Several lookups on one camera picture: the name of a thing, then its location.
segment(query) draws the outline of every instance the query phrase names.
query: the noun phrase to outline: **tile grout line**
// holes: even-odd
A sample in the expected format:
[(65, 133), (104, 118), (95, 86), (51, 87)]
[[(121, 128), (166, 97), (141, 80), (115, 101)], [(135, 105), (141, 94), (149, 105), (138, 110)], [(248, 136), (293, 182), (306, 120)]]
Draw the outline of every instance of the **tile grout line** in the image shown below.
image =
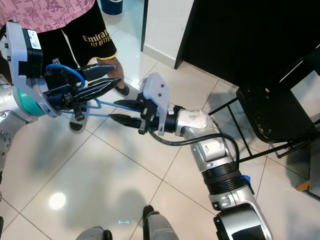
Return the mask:
[(110, 36), (112, 36), (113, 34), (115, 34), (116, 32), (118, 32), (120, 29), (119, 28), (117, 28), (117, 30), (115, 30), (115, 32), (113, 32)]
[[(109, 114), (109, 115), (110, 115), (110, 114), (113, 114), (116, 109), (117, 109), (117, 107), (115, 107), (115, 109), (113, 109), (113, 111), (112, 111), (111, 113), (108, 113), (108, 114)], [(108, 118), (109, 118), (109, 117), (107, 116), (107, 117), (105, 118), (105, 120), (103, 120), (102, 123), (100, 123), (100, 125), (99, 125), (93, 132), (90, 132), (89, 130), (87, 130), (87, 131), (88, 131), (89, 133), (94, 134), (94, 133), (98, 130), (98, 128), (100, 128), (100, 126), (101, 126)]]
[(4, 198), (2, 198), (3, 201), (5, 201), (11, 208), (13, 208), (16, 212), (17, 215), (8, 223), (8, 225), (2, 229), (2, 233), (10, 226), (10, 224), (12, 224), (12, 222), (19, 216), (19, 211), (17, 209), (15, 209), (7, 200), (5, 200)]
[(25, 220), (27, 220), (30, 224), (32, 224), (36, 229), (38, 229), (43, 235), (45, 235), (48, 239), (52, 240), (47, 234), (45, 234), (40, 228), (38, 228), (35, 224), (33, 224), (28, 218), (26, 218), (24, 215), (19, 213)]
[(189, 197), (188, 195), (186, 195), (185, 193), (183, 193), (182, 191), (180, 191), (179, 189), (175, 188), (174, 186), (172, 186), (170, 183), (166, 182), (165, 180), (162, 180), (163, 182), (165, 182), (166, 184), (168, 184), (169, 186), (171, 186), (172, 188), (174, 188), (175, 190), (177, 190), (179, 193), (181, 193), (182, 195), (184, 195), (185, 197), (187, 197), (188, 199), (190, 199), (192, 202), (196, 203), (197, 205), (199, 205), (200, 207), (202, 207), (203, 209), (205, 209), (206, 211), (208, 211), (209, 213), (213, 214), (216, 216), (215, 213), (213, 213), (212, 211), (210, 211), (209, 209), (207, 209), (206, 207), (202, 206), (200, 203), (196, 202), (195, 200), (193, 200), (191, 197)]
[(141, 168), (147, 170), (149, 173), (151, 173), (152, 175), (156, 176), (158, 179), (162, 180), (161, 177), (157, 176), (156, 174), (154, 174), (152, 171), (148, 170), (147, 168), (145, 168), (144, 166), (142, 166), (141, 164), (139, 164), (138, 162), (136, 162), (135, 160), (133, 160), (131, 157), (127, 156), (126, 154), (124, 154), (123, 152), (121, 152), (120, 150), (116, 149), (114, 146), (110, 145), (109, 143), (107, 143), (106, 141), (104, 141), (103, 139), (101, 139), (100, 137), (98, 137), (95, 134), (94, 135), (96, 138), (100, 139), (101, 141), (103, 141), (105, 144), (109, 145), (110, 147), (112, 147), (113, 149), (115, 149), (116, 151), (118, 151), (119, 153), (121, 153), (122, 155), (126, 156), (128, 159), (130, 159), (131, 161), (133, 161), (134, 163), (136, 163), (137, 165), (139, 165)]
[(52, 175), (52, 177), (50, 177), (50, 179), (40, 188), (40, 190), (31, 198), (31, 200), (28, 201), (28, 203), (22, 208), (22, 210), (19, 211), (19, 214), (21, 214), (23, 212), (23, 210), (25, 210), (25, 208), (31, 203), (31, 201), (33, 199), (35, 199), (35, 197), (42, 191), (42, 189), (44, 189), (44, 187), (51, 181), (51, 179), (53, 179), (54, 176), (64, 167), (64, 165), (66, 165), (66, 163), (69, 162), (69, 160), (73, 157), (73, 155), (75, 155), (75, 153), (88, 141), (88, 139), (92, 135), (93, 135), (93, 133), (90, 133), (89, 137), (74, 151), (74, 153), (65, 161), (65, 163), (63, 163), (62, 166), (59, 167), (59, 169)]
[(141, 38), (139, 38), (138, 36), (136, 36), (136, 35), (134, 35), (134, 34), (132, 34), (132, 33), (128, 32), (128, 31), (126, 31), (126, 30), (123, 30), (123, 29), (121, 29), (121, 28), (117, 27), (117, 26), (115, 26), (114, 24), (112, 24), (112, 23), (110, 23), (110, 22), (108, 22), (108, 21), (106, 21), (106, 22), (109, 24), (109, 26), (110, 26), (110, 25), (112, 25), (112, 26), (114, 26), (115, 28), (117, 28), (117, 29), (118, 29), (117, 31), (121, 30), (122, 32), (124, 32), (124, 33), (126, 33), (126, 34), (130, 35), (131, 37), (134, 37), (134, 38), (138, 39), (138, 40), (140, 41), (140, 44), (141, 44), (142, 39), (141, 39)]
[(216, 88), (216, 86), (217, 86), (217, 84), (218, 84), (218, 82), (219, 82), (219, 81), (220, 81), (220, 80), (216, 81), (216, 83), (215, 83), (215, 85), (214, 85), (214, 87), (213, 87), (213, 89), (212, 89), (211, 93), (209, 94), (209, 96), (208, 96), (207, 100), (205, 101), (205, 103), (204, 103), (203, 107), (201, 108), (201, 110), (203, 110), (203, 109), (204, 109), (205, 105), (206, 105), (206, 104), (207, 104), (207, 102), (209, 101), (209, 98), (211, 97), (211, 94), (214, 92), (214, 90), (215, 90), (215, 88)]
[[(157, 194), (157, 192), (158, 192), (158, 190), (159, 190), (159, 188), (160, 188), (160, 186), (161, 186), (162, 182), (163, 182), (163, 180), (161, 180), (161, 182), (160, 182), (159, 186), (158, 186), (158, 187), (157, 187), (157, 189), (155, 190), (155, 192), (154, 192), (154, 194), (153, 194), (153, 196), (152, 196), (151, 200), (149, 201), (149, 205), (151, 205), (151, 202), (152, 202), (152, 200), (154, 199), (155, 195)], [(135, 229), (133, 230), (133, 233), (131, 234), (131, 236), (130, 236), (129, 240), (131, 240), (131, 238), (132, 238), (132, 237), (133, 237), (133, 235), (135, 234), (135, 231), (137, 230), (137, 228), (138, 228), (138, 226), (139, 226), (139, 224), (140, 224), (140, 222), (141, 222), (141, 221), (142, 221), (142, 217), (140, 218), (140, 221), (139, 221), (139, 222), (138, 222), (138, 224), (136, 225)]]
[(132, 232), (132, 234), (131, 234), (131, 236), (130, 236), (130, 238), (129, 238), (129, 240), (131, 240), (131, 238), (133, 237), (133, 235), (135, 234), (135, 231), (137, 230), (137, 228), (139, 227), (139, 224), (140, 224), (140, 222), (142, 221), (142, 217), (140, 218), (140, 220), (139, 220), (139, 222), (138, 222), (138, 224), (136, 225), (136, 227), (135, 227), (135, 229), (133, 230), (133, 232)]
[(258, 187), (258, 191), (256, 192), (256, 197), (255, 197), (256, 200), (258, 199), (259, 190), (260, 190), (260, 186), (261, 186), (261, 183), (262, 183), (262, 178), (263, 178), (263, 176), (264, 176), (265, 167), (266, 167), (266, 164), (267, 164), (267, 158), (268, 158), (268, 157), (266, 156), (266, 157), (265, 157), (265, 161), (264, 161), (264, 166), (263, 166), (262, 174), (261, 174), (261, 179), (260, 179), (259, 187)]
[(174, 161), (175, 161), (176, 157), (178, 156), (178, 154), (179, 154), (179, 152), (180, 152), (181, 148), (182, 148), (182, 146), (180, 146), (179, 150), (176, 152), (176, 155), (174, 156), (174, 158), (173, 158), (173, 160), (172, 160), (172, 162), (171, 162), (171, 164), (170, 164), (170, 166), (169, 166), (168, 170), (165, 172), (165, 174), (164, 174), (164, 176), (163, 176), (162, 180), (164, 180), (164, 179), (165, 179), (165, 177), (167, 176), (167, 173), (169, 172), (169, 170), (170, 170), (170, 168), (171, 168), (172, 164), (174, 163)]
[(299, 173), (297, 173), (297, 172), (295, 172), (295, 171), (291, 170), (290, 168), (288, 168), (288, 167), (286, 167), (286, 166), (282, 165), (281, 163), (279, 163), (279, 162), (277, 162), (277, 161), (273, 160), (272, 158), (270, 158), (270, 157), (266, 157), (266, 158), (267, 158), (267, 159), (270, 159), (270, 160), (272, 160), (272, 161), (274, 161), (276, 164), (279, 164), (280, 166), (282, 166), (282, 167), (284, 167), (284, 168), (288, 169), (289, 171), (293, 172), (294, 174), (297, 174), (297, 175), (298, 175), (298, 176), (300, 176), (301, 178), (303, 178), (303, 179), (305, 179), (305, 180), (308, 180), (308, 179), (307, 179), (307, 178), (305, 178), (304, 176), (302, 176), (302, 175), (300, 175)]
[(146, 75), (144, 75), (144, 77), (138, 82), (138, 85), (143, 81), (143, 79), (146, 78), (146, 76), (156, 67), (156, 65), (158, 65), (159, 61), (156, 60), (155, 65), (150, 69), (150, 71), (147, 72)]

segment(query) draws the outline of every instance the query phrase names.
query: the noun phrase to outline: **black cable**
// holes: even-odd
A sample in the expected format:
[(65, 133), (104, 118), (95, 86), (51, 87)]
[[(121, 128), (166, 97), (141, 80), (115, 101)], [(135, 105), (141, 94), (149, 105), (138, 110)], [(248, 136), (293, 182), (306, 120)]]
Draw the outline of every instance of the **black cable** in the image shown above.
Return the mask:
[(224, 139), (228, 139), (234, 146), (234, 150), (235, 150), (235, 163), (236, 163), (236, 168), (239, 169), (239, 162), (240, 162), (240, 153), (239, 153), (239, 148), (238, 145), (236, 143), (236, 141), (233, 139), (233, 137), (225, 134), (225, 133), (214, 133), (214, 134), (208, 134), (205, 136), (200, 136), (200, 137), (196, 137), (193, 139), (189, 139), (189, 140), (184, 140), (184, 141), (168, 141), (165, 140), (159, 136), (157, 136), (152, 129), (149, 129), (149, 132), (151, 134), (151, 136), (156, 139), (157, 141), (159, 141), (162, 144), (166, 144), (169, 146), (185, 146), (185, 145), (189, 145), (189, 144), (195, 144), (198, 142), (202, 142), (208, 139), (215, 139), (215, 138), (224, 138)]

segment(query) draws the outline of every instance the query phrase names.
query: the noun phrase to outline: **blue object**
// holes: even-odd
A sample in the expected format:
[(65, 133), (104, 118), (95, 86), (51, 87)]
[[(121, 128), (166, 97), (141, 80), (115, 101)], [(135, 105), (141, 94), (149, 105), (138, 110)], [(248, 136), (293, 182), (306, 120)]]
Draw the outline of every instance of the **blue object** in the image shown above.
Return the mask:
[(112, 106), (112, 107), (117, 107), (117, 108), (129, 110), (129, 111), (141, 113), (140, 110), (137, 110), (137, 109), (134, 109), (134, 108), (131, 108), (131, 107), (127, 107), (127, 106), (122, 106), (122, 105), (119, 105), (119, 104), (114, 104), (114, 103), (107, 102), (107, 101), (100, 101), (100, 103), (101, 103), (101, 104), (104, 104), (104, 105), (109, 105), (109, 106)]
[(250, 179), (251, 179), (250, 176), (248, 176), (248, 175), (242, 175), (242, 177), (250, 183)]
[(100, 103), (99, 99), (94, 98), (93, 100), (95, 100), (95, 102), (96, 102), (97, 106), (81, 105), (81, 107), (88, 108), (88, 109), (101, 109), (101, 108), (102, 108), (102, 106), (101, 106), (101, 103)]
[[(89, 109), (101, 109), (101, 107), (102, 107), (101, 104), (104, 104), (104, 105), (109, 105), (109, 106), (112, 106), (112, 107), (117, 107), (117, 108), (121, 108), (121, 109), (125, 109), (125, 110), (129, 110), (129, 111), (140, 113), (139, 110), (131, 108), (131, 107), (122, 106), (122, 105), (114, 104), (114, 103), (107, 102), (107, 101), (100, 101), (97, 98), (94, 98), (93, 100), (95, 100), (97, 106), (82, 105), (82, 107), (89, 108)], [(73, 111), (62, 111), (62, 112), (64, 114), (75, 114)], [(82, 114), (85, 115), (85, 116), (109, 117), (109, 114), (99, 114), (99, 113), (90, 113), (90, 112), (83, 112)]]
[[(64, 114), (75, 114), (73, 111), (62, 111)], [(94, 116), (94, 117), (109, 117), (109, 114), (98, 114), (98, 113), (90, 113), (90, 112), (83, 112), (85, 116)]]
[(109, 15), (122, 13), (123, 0), (101, 0), (102, 11)]
[(54, 69), (54, 68), (64, 68), (69, 73), (72, 73), (73, 75), (75, 75), (81, 81), (81, 84), (79, 86), (77, 86), (78, 89), (82, 89), (86, 85), (86, 81), (85, 81), (84, 77), (81, 76), (80, 73), (78, 73), (76, 70), (74, 70), (68, 66), (65, 66), (62, 64), (49, 64), (45, 67), (45, 71), (48, 72), (50, 69)]
[(23, 91), (21, 91), (19, 88), (16, 91), (19, 101), (23, 107), (23, 109), (36, 117), (40, 117), (43, 115), (46, 115), (42, 109), (38, 106), (38, 104), (33, 100), (31, 97), (29, 97), (27, 94), (25, 94)]

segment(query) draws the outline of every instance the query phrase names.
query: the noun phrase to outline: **floor tile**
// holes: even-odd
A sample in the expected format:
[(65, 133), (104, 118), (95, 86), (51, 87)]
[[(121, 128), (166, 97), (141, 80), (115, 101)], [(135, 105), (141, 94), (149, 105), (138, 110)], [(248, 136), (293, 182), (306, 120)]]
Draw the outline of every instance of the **floor tile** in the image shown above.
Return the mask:
[(318, 240), (319, 199), (296, 191), (302, 177), (267, 159), (257, 201), (273, 239)]
[[(133, 117), (140, 115), (118, 108), (113, 113)], [(179, 150), (179, 147), (164, 145), (153, 139), (150, 134), (141, 135), (138, 129), (123, 126), (111, 118), (108, 118), (94, 134), (160, 178), (164, 177)], [(171, 141), (183, 140), (169, 133), (166, 133), (165, 137)]]
[[(203, 111), (209, 113), (212, 110), (215, 110), (218, 107), (222, 106), (223, 104), (226, 104), (227, 102), (229, 102), (230, 100), (236, 97), (236, 91), (237, 90), (235, 88), (223, 83), (222, 81), (219, 81), (215, 86), (208, 101), (206, 102), (203, 108)], [(231, 104), (230, 108), (234, 114), (235, 119), (237, 120), (240, 126), (240, 129), (249, 147), (253, 148), (258, 152), (263, 152), (268, 150), (269, 144), (261, 141), (256, 136), (239, 101), (236, 101), (233, 104)], [(222, 131), (224, 131), (226, 134), (231, 135), (237, 140), (243, 142), (241, 135), (238, 132), (237, 127), (232, 119), (232, 116), (228, 111), (228, 108), (222, 109), (221, 111), (217, 112), (213, 116), (217, 120)]]
[(123, 1), (122, 13), (118, 15), (109, 15), (103, 11), (101, 12), (107, 27), (116, 27), (141, 39), (144, 16), (144, 0)]
[(3, 232), (1, 240), (49, 240), (41, 231), (19, 215)]
[[(214, 215), (167, 183), (162, 182), (151, 205), (167, 218), (179, 239), (218, 240)], [(141, 240), (142, 236), (140, 224), (131, 240)]]
[(156, 65), (157, 60), (140, 51), (141, 40), (122, 30), (112, 35), (112, 40), (118, 50), (124, 76), (138, 84)]
[(22, 214), (52, 240), (75, 239), (94, 226), (128, 240), (160, 182), (92, 135)]
[(15, 136), (7, 155), (1, 191), (3, 198), (21, 211), (41, 187), (90, 136), (72, 133), (69, 119), (41, 117)]
[(320, 76), (312, 71), (305, 79), (291, 89), (305, 112), (313, 122), (320, 118)]
[[(234, 156), (233, 146), (229, 143), (227, 144), (231, 154)], [(237, 145), (240, 151), (240, 158), (247, 157), (249, 154), (245, 145), (239, 141), (237, 141)], [(240, 172), (243, 175), (251, 177), (251, 186), (255, 194), (257, 194), (259, 189), (265, 162), (266, 157), (261, 156), (240, 164)], [(201, 173), (199, 172), (190, 146), (183, 146), (181, 148), (164, 180), (207, 210), (215, 214), (218, 213), (211, 205), (208, 197), (208, 188), (204, 183)]]
[[(273, 143), (270, 145), (270, 149), (281, 146), (283, 144), (286, 144), (286, 142)], [(279, 150), (278, 154), (285, 153), (288, 150), (289, 149)], [(309, 179), (311, 157), (311, 150), (309, 147), (294, 151), (286, 156), (283, 156), (282, 158), (278, 158), (275, 152), (269, 153), (267, 156), (268, 158), (294, 171), (296, 174), (299, 174), (305, 179)]]
[(218, 81), (186, 62), (177, 70), (159, 62), (151, 72), (159, 73), (169, 85), (170, 102), (189, 110), (202, 109)]
[(117, 28), (115, 25), (108, 24), (108, 22), (104, 22), (104, 24), (110, 36), (112, 36), (112, 34), (119, 30), (119, 28)]
[(13, 209), (6, 201), (3, 199), (0, 202), (0, 216), (3, 217), (3, 230), (8, 227), (13, 219), (18, 215), (18, 212)]

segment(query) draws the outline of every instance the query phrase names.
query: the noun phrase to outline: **metal bracket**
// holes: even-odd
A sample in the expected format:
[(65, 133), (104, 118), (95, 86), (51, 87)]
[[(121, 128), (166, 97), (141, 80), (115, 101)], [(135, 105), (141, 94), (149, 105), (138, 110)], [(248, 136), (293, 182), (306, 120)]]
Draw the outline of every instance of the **metal bracket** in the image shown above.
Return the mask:
[(165, 123), (169, 108), (170, 90), (165, 80), (159, 73), (149, 74), (142, 83), (142, 94), (146, 100), (152, 100), (156, 106), (156, 116), (159, 117), (158, 135), (165, 134)]

